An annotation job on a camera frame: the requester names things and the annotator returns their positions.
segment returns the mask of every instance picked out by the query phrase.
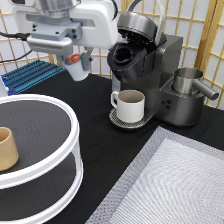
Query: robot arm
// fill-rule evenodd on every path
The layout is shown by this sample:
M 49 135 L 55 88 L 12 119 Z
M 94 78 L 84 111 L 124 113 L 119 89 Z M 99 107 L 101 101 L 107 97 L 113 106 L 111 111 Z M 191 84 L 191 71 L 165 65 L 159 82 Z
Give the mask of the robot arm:
M 33 51 L 55 54 L 62 62 L 73 45 L 90 49 L 83 55 L 83 70 L 90 70 L 92 48 L 110 49 L 117 41 L 112 1 L 9 0 L 20 33 L 29 33 Z

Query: cable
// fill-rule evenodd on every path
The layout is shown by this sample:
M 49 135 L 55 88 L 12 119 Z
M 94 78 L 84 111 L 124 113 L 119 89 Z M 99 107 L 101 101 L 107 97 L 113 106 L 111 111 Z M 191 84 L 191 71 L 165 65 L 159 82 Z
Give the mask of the cable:
M 117 7 L 117 3 L 115 2 L 115 0 L 111 0 L 111 1 L 113 2 L 114 8 L 115 8 L 115 13 L 114 13 L 114 18 L 113 18 L 113 20 L 114 20 L 114 19 L 116 19 L 117 14 L 118 14 L 118 7 Z
M 8 34 L 8 33 L 2 33 L 2 32 L 0 32 L 0 35 L 7 38 L 21 39 L 23 41 L 27 41 L 27 38 L 30 36 L 29 33 Z
M 6 61 L 0 61 L 0 64 L 1 63 L 6 63 L 6 62 L 12 62 L 12 61 L 18 61 L 24 57 L 26 57 L 28 54 L 30 54 L 32 52 L 32 50 L 30 50 L 28 53 L 24 54 L 23 56 L 19 57 L 19 58 L 16 58 L 16 59 L 13 59 L 13 60 L 6 60 Z

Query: coffee maker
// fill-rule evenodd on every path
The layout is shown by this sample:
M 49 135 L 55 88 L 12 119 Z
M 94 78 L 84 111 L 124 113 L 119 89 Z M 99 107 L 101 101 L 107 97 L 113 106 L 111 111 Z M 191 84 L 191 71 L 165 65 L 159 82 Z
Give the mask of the coffee maker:
M 138 124 L 124 124 L 111 111 L 110 120 L 126 129 L 142 127 L 152 117 L 178 127 L 192 126 L 200 119 L 205 95 L 203 91 L 182 94 L 173 88 L 183 38 L 163 33 L 165 14 L 159 0 L 159 27 L 147 16 L 133 12 L 140 1 L 120 15 L 118 31 L 123 42 L 110 50 L 107 61 L 113 72 L 113 89 L 117 85 L 120 91 L 134 89 L 145 95 L 145 117 Z

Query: white tray rim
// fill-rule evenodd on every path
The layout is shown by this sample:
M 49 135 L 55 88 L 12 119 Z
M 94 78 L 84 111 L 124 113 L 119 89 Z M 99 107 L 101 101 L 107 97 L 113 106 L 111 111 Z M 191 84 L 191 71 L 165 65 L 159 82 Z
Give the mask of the white tray rim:
M 0 189 L 10 188 L 26 183 L 52 170 L 68 156 L 79 138 L 79 123 L 77 117 L 73 109 L 61 100 L 44 95 L 21 94 L 0 98 L 0 105 L 3 103 L 25 100 L 37 100 L 59 106 L 68 114 L 71 120 L 71 132 L 61 147 L 44 160 L 22 170 L 0 175 Z
M 13 220 L 13 221 L 0 221 L 0 224 L 41 224 L 54 218 L 72 201 L 72 199 L 75 197 L 76 193 L 78 192 L 81 186 L 84 171 L 83 171 L 83 163 L 82 161 L 80 162 L 81 162 L 80 163 L 81 167 L 76 172 L 76 176 L 71 187 L 66 192 L 66 194 L 60 200 L 58 200 L 55 204 L 45 209 L 44 211 L 37 213 L 36 215 L 30 216 L 28 218 Z

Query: shoji screen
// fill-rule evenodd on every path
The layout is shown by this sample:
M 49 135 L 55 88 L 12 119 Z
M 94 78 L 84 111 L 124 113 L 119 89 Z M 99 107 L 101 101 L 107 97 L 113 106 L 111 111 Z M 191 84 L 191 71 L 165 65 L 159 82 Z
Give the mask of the shoji screen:
M 132 2 L 132 0 L 116 1 L 120 12 L 125 11 Z M 201 38 L 202 34 L 208 35 L 216 0 L 161 0 L 161 2 L 166 12 L 164 32 L 184 38 L 179 66 L 194 67 L 196 58 L 199 63 L 202 59 L 204 45 L 203 43 L 200 45 Z M 155 0 L 143 0 L 136 6 L 135 12 L 149 16 L 156 24 L 159 22 L 160 12 Z M 92 68 L 94 74 L 111 75 L 106 62 L 107 53 L 107 50 L 94 50 Z
M 18 33 L 15 20 L 12 16 L 12 5 L 7 0 L 0 0 L 0 31 Z M 26 42 L 8 39 L 0 36 L 0 61 L 19 58 L 30 50 Z M 34 60 L 49 61 L 48 54 L 32 52 L 27 57 L 17 61 L 0 64 L 0 75 L 17 69 Z
M 216 101 L 207 100 L 209 106 L 224 110 L 224 0 L 218 0 L 201 64 L 204 82 L 221 96 Z

